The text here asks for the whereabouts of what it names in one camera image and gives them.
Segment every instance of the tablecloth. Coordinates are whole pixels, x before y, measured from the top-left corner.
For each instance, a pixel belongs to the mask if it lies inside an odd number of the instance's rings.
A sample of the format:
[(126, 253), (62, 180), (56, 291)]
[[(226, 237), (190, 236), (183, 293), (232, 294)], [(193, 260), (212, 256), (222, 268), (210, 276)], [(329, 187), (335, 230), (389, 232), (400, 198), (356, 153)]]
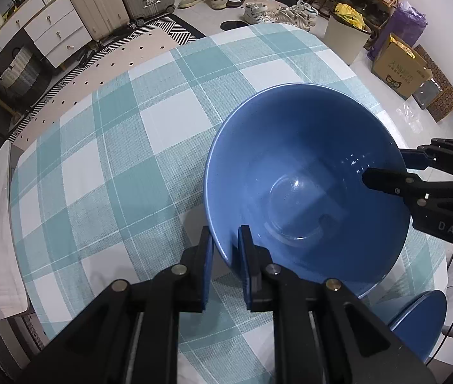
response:
[[(318, 38), (261, 24), (129, 70), (77, 103), (24, 152), (12, 178), (12, 232), (49, 338), (113, 279), (152, 278), (197, 244), (206, 224), (203, 170), (216, 131), (242, 101), (287, 82), (337, 89), (392, 131), (381, 105)], [(410, 228), (391, 273), (364, 301), (433, 289), (442, 264), (442, 242)], [(272, 339), (271, 314), (245, 310), (240, 281), (215, 253), (206, 312), (181, 315), (179, 377), (268, 382)]]

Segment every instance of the teal and white plaid tablecloth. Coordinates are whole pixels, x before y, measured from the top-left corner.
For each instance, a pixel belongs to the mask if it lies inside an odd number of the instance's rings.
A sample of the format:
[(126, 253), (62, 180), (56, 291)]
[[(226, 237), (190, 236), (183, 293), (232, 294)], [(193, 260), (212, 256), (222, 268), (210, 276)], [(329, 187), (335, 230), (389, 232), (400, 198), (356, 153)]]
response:
[[(286, 82), (337, 89), (388, 122), (351, 69), (314, 35), (262, 24), (200, 39), (129, 70), (24, 152), (12, 178), (12, 231), (49, 338), (113, 279), (152, 278), (197, 244), (206, 224), (203, 170), (216, 131), (242, 101)], [(443, 265), (443, 243), (410, 228), (396, 265), (365, 301), (433, 289)], [(206, 312), (181, 315), (179, 377), (269, 382), (272, 339), (271, 315), (246, 311), (239, 280), (215, 254)]]

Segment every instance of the yellow plastic bag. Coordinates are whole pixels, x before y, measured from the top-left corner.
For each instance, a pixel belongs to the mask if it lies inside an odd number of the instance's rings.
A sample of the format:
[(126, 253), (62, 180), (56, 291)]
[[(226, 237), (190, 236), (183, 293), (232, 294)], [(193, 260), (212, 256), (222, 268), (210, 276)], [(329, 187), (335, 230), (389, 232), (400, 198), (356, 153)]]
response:
[(335, 14), (360, 30), (365, 29), (363, 16), (354, 10), (350, 5), (338, 3), (335, 7)]

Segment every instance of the metal rivet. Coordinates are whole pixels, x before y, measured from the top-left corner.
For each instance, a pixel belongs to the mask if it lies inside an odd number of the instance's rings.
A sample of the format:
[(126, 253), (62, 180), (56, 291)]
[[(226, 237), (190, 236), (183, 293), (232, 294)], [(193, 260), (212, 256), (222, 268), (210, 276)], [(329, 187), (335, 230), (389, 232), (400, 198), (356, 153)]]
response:
[(325, 281), (325, 286), (328, 289), (333, 290), (334, 292), (336, 292), (337, 290), (340, 289), (340, 287), (342, 287), (342, 283), (340, 283), (340, 280), (337, 280), (335, 278), (328, 278)]
[(177, 276), (183, 276), (187, 273), (187, 267), (184, 264), (175, 264), (171, 268), (171, 273), (176, 274)]
[(125, 280), (116, 280), (112, 285), (111, 289), (115, 292), (122, 292), (127, 289), (127, 282)]
[(280, 274), (282, 272), (282, 268), (278, 264), (268, 264), (265, 268), (269, 274)]

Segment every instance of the large blue bowl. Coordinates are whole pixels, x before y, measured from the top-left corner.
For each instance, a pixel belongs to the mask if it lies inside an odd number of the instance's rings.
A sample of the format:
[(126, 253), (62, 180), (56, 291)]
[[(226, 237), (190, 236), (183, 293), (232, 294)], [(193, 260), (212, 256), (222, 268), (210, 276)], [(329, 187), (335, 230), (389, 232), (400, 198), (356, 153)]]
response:
[(410, 213), (401, 198), (365, 187), (368, 167), (404, 172), (392, 136), (354, 99), (319, 85), (255, 94), (210, 147), (204, 202), (215, 245), (239, 273), (237, 230), (304, 279), (342, 280), (358, 296), (390, 271)]

